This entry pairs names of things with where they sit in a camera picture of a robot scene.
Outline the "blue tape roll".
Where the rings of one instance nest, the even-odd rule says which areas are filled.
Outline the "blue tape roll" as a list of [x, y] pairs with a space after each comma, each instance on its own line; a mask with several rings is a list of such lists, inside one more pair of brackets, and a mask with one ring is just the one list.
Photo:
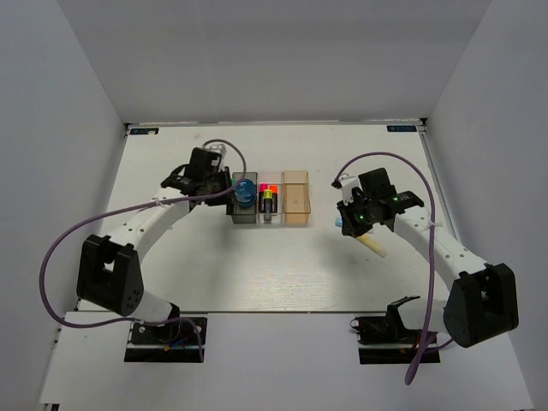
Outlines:
[[235, 202], [241, 209], [249, 209], [255, 206], [257, 188], [250, 179], [240, 179], [235, 183]]

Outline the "pale yellow pen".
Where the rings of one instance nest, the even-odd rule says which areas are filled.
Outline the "pale yellow pen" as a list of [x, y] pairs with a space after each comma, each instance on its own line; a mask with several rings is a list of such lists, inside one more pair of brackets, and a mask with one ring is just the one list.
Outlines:
[[361, 235], [357, 237], [356, 240], [381, 258], [385, 258], [388, 255], [388, 251], [369, 235]]

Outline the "pink cap highlighter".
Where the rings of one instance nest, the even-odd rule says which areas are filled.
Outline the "pink cap highlighter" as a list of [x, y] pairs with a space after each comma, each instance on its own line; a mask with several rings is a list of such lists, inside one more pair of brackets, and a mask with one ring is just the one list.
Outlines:
[[259, 210], [259, 213], [265, 213], [264, 197], [265, 197], [265, 191], [266, 191], [267, 188], [268, 188], [267, 183], [260, 183], [259, 184], [259, 192], [258, 192], [258, 210]]

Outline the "yellow cap highlighter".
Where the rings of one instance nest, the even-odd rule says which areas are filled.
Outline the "yellow cap highlighter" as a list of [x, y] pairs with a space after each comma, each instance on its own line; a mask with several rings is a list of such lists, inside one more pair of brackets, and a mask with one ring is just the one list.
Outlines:
[[267, 188], [263, 194], [263, 207], [264, 207], [264, 220], [266, 222], [271, 221], [273, 204], [273, 192]]

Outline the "orange cap highlighter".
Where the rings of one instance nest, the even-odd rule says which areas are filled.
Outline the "orange cap highlighter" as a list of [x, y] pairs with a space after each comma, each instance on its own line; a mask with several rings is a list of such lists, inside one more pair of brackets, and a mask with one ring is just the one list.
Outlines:
[[278, 185], [271, 184], [269, 189], [271, 190], [271, 212], [278, 214]]

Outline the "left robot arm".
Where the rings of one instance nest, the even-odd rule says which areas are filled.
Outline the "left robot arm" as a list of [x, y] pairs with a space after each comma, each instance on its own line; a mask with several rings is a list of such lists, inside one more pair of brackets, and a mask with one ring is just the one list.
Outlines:
[[223, 166], [226, 146], [195, 147], [188, 164], [176, 167], [160, 184], [152, 206], [137, 211], [104, 236], [90, 235], [82, 245], [76, 294], [123, 318], [152, 324], [161, 341], [181, 331], [180, 309], [145, 290], [141, 263], [152, 246], [200, 205], [227, 206], [231, 187]]

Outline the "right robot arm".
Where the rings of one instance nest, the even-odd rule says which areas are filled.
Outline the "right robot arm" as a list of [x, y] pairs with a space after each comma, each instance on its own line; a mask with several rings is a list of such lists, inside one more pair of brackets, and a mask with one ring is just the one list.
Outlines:
[[404, 342], [418, 334], [430, 309], [429, 331], [444, 333], [464, 348], [512, 331], [519, 324], [515, 274], [467, 250], [447, 229], [436, 225], [416, 194], [397, 192], [384, 168], [359, 176], [342, 174], [333, 187], [342, 233], [359, 238], [380, 224], [410, 244], [447, 286], [447, 300], [428, 302], [418, 295], [391, 302], [383, 319], [366, 322], [367, 343]]

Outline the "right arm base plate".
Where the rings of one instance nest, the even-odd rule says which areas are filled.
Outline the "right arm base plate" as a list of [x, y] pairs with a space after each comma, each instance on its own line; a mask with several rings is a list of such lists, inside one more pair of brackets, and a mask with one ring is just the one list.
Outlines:
[[418, 353], [421, 330], [398, 330], [384, 315], [354, 317], [349, 326], [361, 365], [410, 365]]

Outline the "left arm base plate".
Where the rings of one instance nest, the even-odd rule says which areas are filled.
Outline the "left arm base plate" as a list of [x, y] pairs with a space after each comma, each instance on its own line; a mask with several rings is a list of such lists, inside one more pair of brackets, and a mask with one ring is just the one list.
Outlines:
[[180, 322], [169, 337], [159, 337], [157, 327], [133, 325], [128, 334], [126, 363], [201, 363], [205, 358], [207, 317], [191, 317], [200, 336], [188, 322]]

